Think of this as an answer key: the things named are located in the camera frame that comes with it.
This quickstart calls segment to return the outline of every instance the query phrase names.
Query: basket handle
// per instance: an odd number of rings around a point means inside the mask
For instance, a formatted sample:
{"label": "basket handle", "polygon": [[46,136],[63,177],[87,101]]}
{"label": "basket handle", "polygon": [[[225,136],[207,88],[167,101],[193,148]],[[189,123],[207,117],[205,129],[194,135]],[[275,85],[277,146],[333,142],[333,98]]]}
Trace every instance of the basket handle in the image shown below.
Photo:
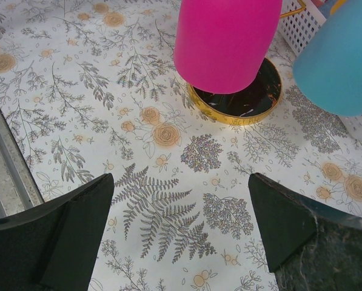
{"label": "basket handle", "polygon": [[301,13],[302,11],[304,11],[306,9],[306,3],[303,2],[303,0],[297,0],[297,1],[300,4],[301,8],[295,9],[295,10],[292,10],[292,11],[289,11],[289,12],[286,12],[286,13],[283,13],[280,16],[280,19],[292,16],[292,15],[295,15],[295,14],[298,14],[298,13]]}

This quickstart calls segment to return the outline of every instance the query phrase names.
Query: blue cup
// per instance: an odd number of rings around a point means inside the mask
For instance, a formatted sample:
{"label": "blue cup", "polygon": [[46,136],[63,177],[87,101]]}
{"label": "blue cup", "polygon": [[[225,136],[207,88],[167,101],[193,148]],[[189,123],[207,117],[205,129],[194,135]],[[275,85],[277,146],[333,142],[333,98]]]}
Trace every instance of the blue cup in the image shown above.
{"label": "blue cup", "polygon": [[329,17],[297,57],[293,75],[323,110],[362,115],[362,0],[348,0]]}

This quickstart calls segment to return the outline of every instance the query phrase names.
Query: floral pattern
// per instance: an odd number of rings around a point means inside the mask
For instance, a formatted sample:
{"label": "floral pattern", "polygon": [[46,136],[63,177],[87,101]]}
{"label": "floral pattern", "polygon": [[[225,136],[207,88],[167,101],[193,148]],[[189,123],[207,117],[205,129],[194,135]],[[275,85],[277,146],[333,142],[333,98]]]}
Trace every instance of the floral pattern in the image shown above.
{"label": "floral pattern", "polygon": [[180,4],[0,0],[1,110],[46,201],[115,178],[90,291],[277,291],[249,175],[362,216],[362,141],[301,94],[278,34],[266,119],[199,111],[173,63]]}

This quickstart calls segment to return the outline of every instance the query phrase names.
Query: fern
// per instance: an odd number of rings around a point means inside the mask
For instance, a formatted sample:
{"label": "fern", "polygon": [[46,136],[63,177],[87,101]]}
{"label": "fern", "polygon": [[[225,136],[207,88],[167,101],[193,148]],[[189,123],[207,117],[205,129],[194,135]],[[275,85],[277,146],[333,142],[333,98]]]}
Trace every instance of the fern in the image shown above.
{"label": "fern", "polygon": [[124,211],[124,234],[130,232],[131,225],[140,217],[142,253],[146,257],[155,240],[159,242],[158,261],[173,244],[175,254],[173,263],[177,262],[184,251],[189,247],[189,258],[197,253],[200,258],[216,253],[214,247],[207,242],[208,234],[203,232],[204,222],[190,229],[199,217],[199,213],[192,214],[195,203],[179,205],[191,191],[167,192],[178,185],[177,179],[168,181],[158,180],[147,176],[148,167],[135,173],[135,164],[125,168],[122,178],[115,183],[115,187],[122,187],[113,198],[112,203],[126,201],[128,209]]}

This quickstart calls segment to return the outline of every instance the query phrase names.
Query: plastic basket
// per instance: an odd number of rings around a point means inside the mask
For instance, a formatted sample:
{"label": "plastic basket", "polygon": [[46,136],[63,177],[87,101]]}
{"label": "plastic basket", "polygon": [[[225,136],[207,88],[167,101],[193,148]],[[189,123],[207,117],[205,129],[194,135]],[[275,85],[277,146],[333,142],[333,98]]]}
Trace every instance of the plastic basket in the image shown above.
{"label": "plastic basket", "polygon": [[[278,31],[283,35],[291,49],[298,56],[326,18],[316,8],[311,0],[303,0],[306,4],[305,11],[281,19]],[[283,0],[282,13],[301,8],[297,0]],[[347,131],[356,139],[362,140],[362,115],[356,117],[339,116]]]}

